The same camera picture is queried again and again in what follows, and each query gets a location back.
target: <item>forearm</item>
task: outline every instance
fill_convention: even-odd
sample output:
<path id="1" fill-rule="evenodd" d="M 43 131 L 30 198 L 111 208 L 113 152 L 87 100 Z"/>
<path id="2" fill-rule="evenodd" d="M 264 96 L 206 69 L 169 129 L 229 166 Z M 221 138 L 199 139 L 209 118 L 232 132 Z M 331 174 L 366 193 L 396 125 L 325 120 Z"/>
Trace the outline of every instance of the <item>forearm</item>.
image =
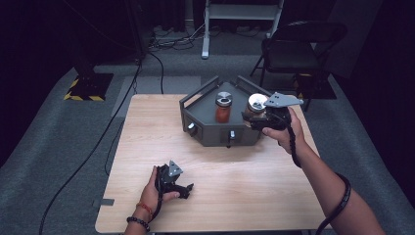
<path id="1" fill-rule="evenodd" d="M 329 216 L 345 194 L 345 183 L 309 148 L 298 152 L 301 168 L 313 188 L 321 208 Z M 364 200 L 351 190 L 344 210 L 331 222 L 339 234 L 383 234 L 375 215 Z"/>

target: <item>wrist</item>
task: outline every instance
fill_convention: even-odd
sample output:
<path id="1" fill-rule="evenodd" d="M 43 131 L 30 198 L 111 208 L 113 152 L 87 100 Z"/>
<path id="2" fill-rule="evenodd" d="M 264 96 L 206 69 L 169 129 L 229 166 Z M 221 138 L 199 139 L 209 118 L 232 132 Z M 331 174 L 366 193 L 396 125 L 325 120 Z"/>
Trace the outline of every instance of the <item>wrist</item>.
<path id="1" fill-rule="evenodd" d="M 134 216 L 128 217 L 127 223 L 128 225 L 127 225 L 127 228 L 125 229 L 125 234 L 136 234 L 138 231 L 137 230 L 138 227 L 141 227 L 146 232 L 150 232 L 149 223 L 147 223 L 141 218 L 134 217 Z"/>
<path id="2" fill-rule="evenodd" d="M 302 165 L 302 163 L 307 162 L 308 160 L 312 159 L 313 156 L 317 156 L 314 152 L 314 150 L 312 150 L 312 148 L 304 143 L 304 145 L 298 146 L 297 147 L 297 157 Z"/>
<path id="3" fill-rule="evenodd" d="M 149 223 L 151 220 L 151 215 L 149 214 L 149 212 L 141 207 L 137 207 L 135 209 L 133 216 L 142 219 L 146 223 Z"/>

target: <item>yellow and black hazard tag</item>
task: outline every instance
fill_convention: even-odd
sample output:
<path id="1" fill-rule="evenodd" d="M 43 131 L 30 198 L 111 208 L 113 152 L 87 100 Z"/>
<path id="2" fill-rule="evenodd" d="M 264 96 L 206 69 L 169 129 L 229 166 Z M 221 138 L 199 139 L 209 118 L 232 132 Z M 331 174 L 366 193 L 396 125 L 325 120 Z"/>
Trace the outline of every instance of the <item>yellow and black hazard tag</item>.
<path id="1" fill-rule="evenodd" d="M 112 73 L 95 73 L 93 76 L 78 75 L 64 100 L 105 101 L 105 94 L 112 79 Z"/>

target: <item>jar lid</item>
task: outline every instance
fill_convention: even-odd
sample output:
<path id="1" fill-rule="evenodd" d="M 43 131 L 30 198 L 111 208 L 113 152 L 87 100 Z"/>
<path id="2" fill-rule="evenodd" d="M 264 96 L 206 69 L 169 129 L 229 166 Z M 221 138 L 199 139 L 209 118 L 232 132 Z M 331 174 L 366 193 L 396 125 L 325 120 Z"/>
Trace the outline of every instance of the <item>jar lid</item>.
<path id="1" fill-rule="evenodd" d="M 254 113 L 262 113 L 265 111 L 264 103 L 268 100 L 268 98 L 262 94 L 255 93 L 250 96 L 248 100 L 248 107 Z"/>
<path id="2" fill-rule="evenodd" d="M 220 107 L 229 107 L 232 105 L 232 95 L 229 92 L 221 91 L 217 93 L 215 103 Z"/>

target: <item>cable on floor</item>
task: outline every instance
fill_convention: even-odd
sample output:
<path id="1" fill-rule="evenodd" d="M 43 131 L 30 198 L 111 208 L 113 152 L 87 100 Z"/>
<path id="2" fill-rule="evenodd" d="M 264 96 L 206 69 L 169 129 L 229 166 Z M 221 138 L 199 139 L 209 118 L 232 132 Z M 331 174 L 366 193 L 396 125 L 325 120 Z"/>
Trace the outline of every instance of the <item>cable on floor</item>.
<path id="1" fill-rule="evenodd" d="M 113 148 L 114 142 L 115 142 L 116 138 L 118 137 L 120 131 L 122 130 L 122 127 L 124 126 L 124 122 L 125 122 L 125 120 L 123 120 L 122 123 L 119 125 L 118 131 L 116 132 L 116 135 L 113 139 L 113 142 L 111 143 L 110 150 L 108 151 L 108 154 L 107 154 L 107 159 L 106 159 L 105 164 L 104 164 L 104 171 L 105 171 L 105 174 L 107 176 L 110 176 L 110 172 L 107 170 L 107 164 L 108 164 L 108 159 L 110 158 L 111 149 Z"/>
<path id="2" fill-rule="evenodd" d="M 162 89 L 162 80 L 163 80 L 163 78 L 164 78 L 164 66 L 162 65 L 162 62 L 161 62 L 161 60 L 159 59 L 159 57 L 155 56 L 155 54 L 153 54 L 153 53 L 151 53 L 151 52 L 149 52 L 149 54 L 150 54 L 150 55 L 152 55 L 154 58 L 156 58 L 156 59 L 160 62 L 160 65 L 161 65 L 161 81 L 160 81 L 160 90 L 161 90 L 161 94 L 164 94 L 164 91 L 163 91 L 163 89 Z"/>
<path id="3" fill-rule="evenodd" d="M 201 30 L 204 27 L 204 24 L 202 24 L 198 29 L 195 30 L 195 32 L 193 32 L 192 35 L 190 35 L 190 33 L 187 31 L 186 32 L 188 34 L 188 36 L 186 37 L 181 37 L 175 40 L 170 40 L 170 41 L 166 41 L 161 43 L 161 40 L 163 38 L 163 36 L 161 38 L 155 39 L 154 42 L 149 46 L 149 50 L 151 49 L 158 49 L 158 50 L 153 50 L 151 52 L 156 52 L 159 50 L 167 50 L 167 49 L 174 49 L 177 51 L 181 51 L 181 50 L 187 50 L 190 49 L 192 47 L 194 47 L 193 42 L 197 39 L 202 39 L 202 37 L 195 37 L 195 35 L 199 34 L 199 30 Z M 185 46 L 190 44 L 191 46 L 185 47 L 185 48 L 178 48 L 177 46 Z"/>
<path id="4" fill-rule="evenodd" d="M 124 103 L 128 92 L 130 91 L 131 87 L 133 86 L 135 80 L 137 79 L 138 74 L 141 72 L 141 63 L 139 65 L 139 67 L 137 68 L 137 71 L 134 74 L 134 78 L 133 81 L 131 82 L 130 86 L 128 87 L 128 90 L 124 96 L 124 98 L 121 101 L 121 104 L 119 105 L 118 109 L 116 110 L 115 114 L 113 115 L 113 117 L 110 119 L 110 122 L 107 124 L 107 127 L 105 128 L 104 132 L 102 133 L 100 139 L 98 140 L 98 142 L 95 144 L 94 148 L 92 149 L 92 151 L 90 152 L 90 154 L 88 155 L 88 157 L 82 162 L 82 164 L 76 169 L 76 171 L 68 178 L 68 180 L 64 183 L 64 185 L 62 185 L 62 187 L 58 190 L 58 192 L 56 192 L 56 194 L 54 195 L 54 197 L 52 198 L 52 200 L 49 202 L 45 212 L 43 213 L 42 216 L 42 220 L 40 222 L 40 226 L 39 226 L 39 235 L 43 234 L 43 226 L 45 224 L 45 220 L 46 220 L 46 216 L 49 212 L 49 209 L 52 208 L 52 205 L 54 204 L 55 200 L 58 198 L 58 196 L 61 194 L 62 190 L 64 190 L 64 188 L 72 181 L 72 179 L 79 173 L 79 171 L 85 166 L 85 164 L 89 161 L 89 159 L 92 157 L 92 155 L 95 153 L 95 151 L 97 150 L 98 146 L 101 144 L 102 140 L 104 139 L 104 136 L 106 135 L 106 133 L 108 132 L 108 130 L 110 129 L 111 124 L 113 123 L 116 114 L 118 114 L 119 110 L 121 109 L 122 104 Z"/>

